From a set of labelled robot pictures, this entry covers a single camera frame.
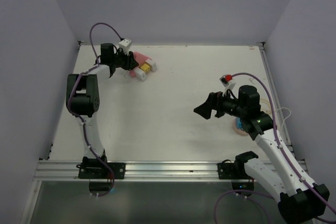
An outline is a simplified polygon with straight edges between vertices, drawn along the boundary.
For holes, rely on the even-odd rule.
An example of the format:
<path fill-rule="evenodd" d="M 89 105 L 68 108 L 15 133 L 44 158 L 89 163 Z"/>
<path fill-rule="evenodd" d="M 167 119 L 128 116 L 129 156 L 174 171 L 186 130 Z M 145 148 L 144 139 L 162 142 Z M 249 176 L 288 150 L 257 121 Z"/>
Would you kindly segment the pink triangular power strip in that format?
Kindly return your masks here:
<path fill-rule="evenodd" d="M 152 59 L 152 58 L 150 58 L 150 57 L 148 57 L 148 56 L 146 56 L 142 53 L 136 52 L 136 51 L 133 53 L 133 55 L 134 55 L 134 59 L 139 64 L 138 67 L 141 67 L 143 64 L 145 64 L 146 60 L 148 60 L 148 59 L 151 60 Z M 136 77 L 134 71 L 135 71 L 134 69 L 129 71 L 129 75 L 131 77 Z"/>

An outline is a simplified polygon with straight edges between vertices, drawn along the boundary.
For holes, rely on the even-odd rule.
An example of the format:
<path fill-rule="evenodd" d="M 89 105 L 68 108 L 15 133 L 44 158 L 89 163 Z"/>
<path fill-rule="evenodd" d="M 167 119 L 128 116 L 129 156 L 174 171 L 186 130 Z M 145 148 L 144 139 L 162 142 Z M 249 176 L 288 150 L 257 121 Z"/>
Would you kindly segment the blue plug adapter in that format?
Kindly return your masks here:
<path fill-rule="evenodd" d="M 240 118 L 236 118 L 236 128 L 239 130 L 243 129 Z"/>

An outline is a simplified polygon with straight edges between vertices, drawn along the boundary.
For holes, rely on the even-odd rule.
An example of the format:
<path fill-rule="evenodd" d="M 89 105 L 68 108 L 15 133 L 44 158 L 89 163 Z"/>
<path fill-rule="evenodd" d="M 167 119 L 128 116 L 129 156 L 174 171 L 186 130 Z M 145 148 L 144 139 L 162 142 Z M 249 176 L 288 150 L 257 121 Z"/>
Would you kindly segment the white charger plug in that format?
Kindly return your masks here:
<path fill-rule="evenodd" d="M 146 63 L 150 66 L 150 70 L 152 71 L 152 72 L 156 72 L 157 71 L 157 65 L 156 65 L 156 62 L 155 61 L 153 61 L 153 60 L 151 60 L 151 59 L 148 59 L 147 61 L 146 61 Z"/>
<path fill-rule="evenodd" d="M 141 81 L 145 81 L 145 80 L 147 79 L 146 72 L 143 71 L 143 70 L 140 69 L 140 68 L 136 68 L 135 71 L 134 71 L 134 73 L 135 73 L 135 76 L 136 76 L 139 80 L 141 80 Z"/>

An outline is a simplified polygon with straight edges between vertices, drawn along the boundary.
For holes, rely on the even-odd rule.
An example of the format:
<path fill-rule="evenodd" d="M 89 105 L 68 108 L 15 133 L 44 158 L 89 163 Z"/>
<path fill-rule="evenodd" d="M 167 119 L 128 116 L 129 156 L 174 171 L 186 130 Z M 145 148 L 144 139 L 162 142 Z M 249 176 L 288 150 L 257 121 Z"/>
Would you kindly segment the yellow plug adapter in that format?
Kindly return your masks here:
<path fill-rule="evenodd" d="M 147 63 L 142 64 L 139 68 L 145 73 L 151 70 L 151 66 Z"/>

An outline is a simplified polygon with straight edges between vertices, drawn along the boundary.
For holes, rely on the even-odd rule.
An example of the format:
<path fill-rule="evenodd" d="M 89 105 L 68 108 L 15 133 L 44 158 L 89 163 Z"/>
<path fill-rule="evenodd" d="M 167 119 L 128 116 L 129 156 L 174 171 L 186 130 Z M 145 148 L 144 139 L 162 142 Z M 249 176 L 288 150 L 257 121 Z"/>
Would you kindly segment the pink round socket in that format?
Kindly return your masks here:
<path fill-rule="evenodd" d="M 235 133 L 237 133 L 238 135 L 241 135 L 241 136 L 247 136 L 248 135 L 248 133 L 246 133 L 243 129 L 239 130 L 239 129 L 236 128 L 236 118 L 232 122 L 232 128 L 235 131 Z"/>

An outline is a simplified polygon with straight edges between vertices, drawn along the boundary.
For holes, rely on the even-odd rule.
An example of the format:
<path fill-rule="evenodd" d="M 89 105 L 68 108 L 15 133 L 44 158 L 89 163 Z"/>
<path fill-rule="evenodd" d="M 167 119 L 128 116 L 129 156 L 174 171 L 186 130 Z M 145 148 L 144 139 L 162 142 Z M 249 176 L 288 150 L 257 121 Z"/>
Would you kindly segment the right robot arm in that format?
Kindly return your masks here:
<path fill-rule="evenodd" d="M 240 178 L 256 179 L 276 201 L 286 223 L 303 223 L 324 214 L 329 190 L 324 184 L 316 184 L 280 139 L 273 119 L 261 110 L 255 87 L 241 86 L 237 97 L 232 97 L 230 91 L 212 92 L 194 109 L 194 113 L 207 120 L 212 111 L 216 118 L 225 114 L 239 118 L 243 130 L 269 158 L 273 170 L 252 151 L 239 154 L 235 157 L 234 172 Z"/>

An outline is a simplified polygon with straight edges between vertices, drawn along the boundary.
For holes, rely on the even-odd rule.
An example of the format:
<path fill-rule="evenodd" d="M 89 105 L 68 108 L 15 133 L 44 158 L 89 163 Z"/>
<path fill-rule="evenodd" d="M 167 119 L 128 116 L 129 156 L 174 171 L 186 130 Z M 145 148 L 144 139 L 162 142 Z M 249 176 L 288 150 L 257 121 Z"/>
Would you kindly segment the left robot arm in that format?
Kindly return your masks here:
<path fill-rule="evenodd" d="M 90 69 L 67 77 L 66 108 L 79 123 L 85 145 L 84 157 L 100 159 L 90 167 L 97 178 L 104 178 L 109 172 L 97 123 L 99 84 L 111 78 L 118 68 L 129 71 L 139 65 L 130 50 L 131 45 L 129 39 L 121 40 L 117 47 L 112 43 L 103 43 L 100 45 L 100 56 Z"/>

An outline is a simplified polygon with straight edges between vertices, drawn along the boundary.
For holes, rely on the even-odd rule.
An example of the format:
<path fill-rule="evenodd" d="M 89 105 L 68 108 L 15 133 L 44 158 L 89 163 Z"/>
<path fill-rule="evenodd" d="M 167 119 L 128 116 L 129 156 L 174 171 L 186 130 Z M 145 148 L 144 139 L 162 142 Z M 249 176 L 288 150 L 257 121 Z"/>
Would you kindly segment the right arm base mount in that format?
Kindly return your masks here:
<path fill-rule="evenodd" d="M 252 151 L 239 154 L 234 161 L 228 159 L 217 163 L 217 173 L 219 179 L 250 179 L 245 172 L 244 165 L 250 159 L 258 158 L 259 156 Z"/>

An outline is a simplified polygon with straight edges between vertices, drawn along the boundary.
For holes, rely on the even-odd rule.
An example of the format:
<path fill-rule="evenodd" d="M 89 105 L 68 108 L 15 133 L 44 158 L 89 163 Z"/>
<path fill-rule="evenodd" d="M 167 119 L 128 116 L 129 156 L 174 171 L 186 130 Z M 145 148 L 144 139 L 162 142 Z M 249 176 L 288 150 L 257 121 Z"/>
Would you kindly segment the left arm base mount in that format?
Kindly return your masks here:
<path fill-rule="evenodd" d="M 126 163 L 108 162 L 106 157 L 102 159 L 106 165 L 103 165 L 96 158 L 84 157 L 76 167 L 79 169 L 78 178 L 80 179 L 124 179 Z"/>

